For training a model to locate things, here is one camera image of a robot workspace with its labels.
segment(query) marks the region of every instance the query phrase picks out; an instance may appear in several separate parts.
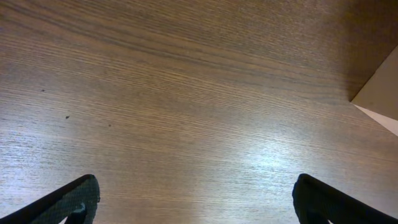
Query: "cardboard box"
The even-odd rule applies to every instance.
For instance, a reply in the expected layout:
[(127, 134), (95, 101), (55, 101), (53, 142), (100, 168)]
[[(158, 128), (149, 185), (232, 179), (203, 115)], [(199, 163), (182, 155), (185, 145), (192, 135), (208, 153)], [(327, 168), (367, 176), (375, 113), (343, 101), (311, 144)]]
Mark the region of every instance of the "cardboard box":
[(380, 65), (352, 103), (398, 136), (398, 47)]

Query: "wood grain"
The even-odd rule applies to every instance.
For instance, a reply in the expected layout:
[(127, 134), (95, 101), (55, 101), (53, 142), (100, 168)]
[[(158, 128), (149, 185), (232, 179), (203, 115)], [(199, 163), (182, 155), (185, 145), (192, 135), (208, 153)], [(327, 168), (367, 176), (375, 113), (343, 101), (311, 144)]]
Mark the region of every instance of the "wood grain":
[(398, 217), (398, 138), (349, 103), (398, 45), (397, 1), (0, 13), (0, 216), (91, 173), (96, 223), (298, 223), (306, 172)]

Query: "wooden surface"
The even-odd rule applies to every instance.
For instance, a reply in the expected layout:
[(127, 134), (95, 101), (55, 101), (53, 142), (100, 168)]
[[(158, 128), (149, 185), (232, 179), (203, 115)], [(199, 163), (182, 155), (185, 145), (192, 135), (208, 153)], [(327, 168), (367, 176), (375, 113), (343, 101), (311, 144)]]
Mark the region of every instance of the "wooden surface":
[(398, 217), (398, 138), (349, 103), (398, 45), (397, 1), (0, 13), (0, 216), (91, 173), (96, 223), (298, 223), (306, 172)]

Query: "black object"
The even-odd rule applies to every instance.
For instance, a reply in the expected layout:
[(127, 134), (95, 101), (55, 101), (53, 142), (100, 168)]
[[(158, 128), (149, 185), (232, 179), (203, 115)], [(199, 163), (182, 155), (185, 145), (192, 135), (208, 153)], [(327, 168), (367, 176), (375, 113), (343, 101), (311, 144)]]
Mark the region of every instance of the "black object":
[(84, 175), (34, 203), (0, 219), (0, 224), (92, 224), (100, 201), (94, 175)]
[(398, 220), (308, 174), (298, 177), (293, 204), (301, 224), (398, 224)]

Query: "black plastic part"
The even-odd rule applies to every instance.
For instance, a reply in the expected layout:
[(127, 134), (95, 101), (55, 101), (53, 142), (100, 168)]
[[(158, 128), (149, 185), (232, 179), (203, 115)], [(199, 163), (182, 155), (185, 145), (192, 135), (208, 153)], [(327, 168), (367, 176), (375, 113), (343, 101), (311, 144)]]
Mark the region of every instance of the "black plastic part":
[(91, 224), (99, 201), (98, 182), (94, 175), (87, 174), (0, 219), (0, 224), (58, 224), (65, 217), (67, 223)]
[(292, 196), (301, 224), (398, 224), (397, 219), (308, 174), (298, 177)]

